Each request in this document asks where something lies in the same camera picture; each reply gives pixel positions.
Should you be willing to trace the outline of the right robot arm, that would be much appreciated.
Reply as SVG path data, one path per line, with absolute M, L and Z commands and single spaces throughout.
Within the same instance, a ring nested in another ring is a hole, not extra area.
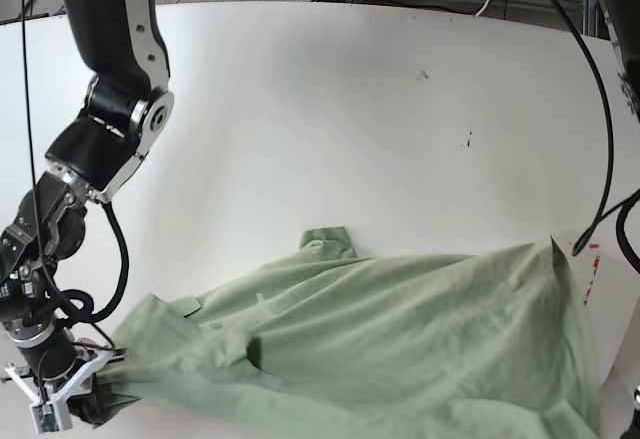
M 124 349 L 78 341 L 77 324 L 97 327 L 120 304 L 129 253 L 114 217 L 115 193 L 147 158 L 170 117 L 170 66 L 155 0 L 63 0 L 79 53 L 93 76 L 76 119 L 46 153 L 48 170 L 1 235 L 1 325 L 25 359 L 3 381 L 27 395 L 38 433 L 68 430 L 74 417 L 100 425 L 105 412 L 97 373 Z M 88 203 L 108 216 L 120 253 L 116 289 L 96 308 L 92 297 L 61 290 L 54 275 L 86 233 Z

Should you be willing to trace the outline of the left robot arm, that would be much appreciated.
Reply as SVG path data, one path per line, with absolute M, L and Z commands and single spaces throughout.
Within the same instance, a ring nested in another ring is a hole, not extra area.
M 619 66 L 623 94 L 639 117 L 639 0 L 598 0 Z

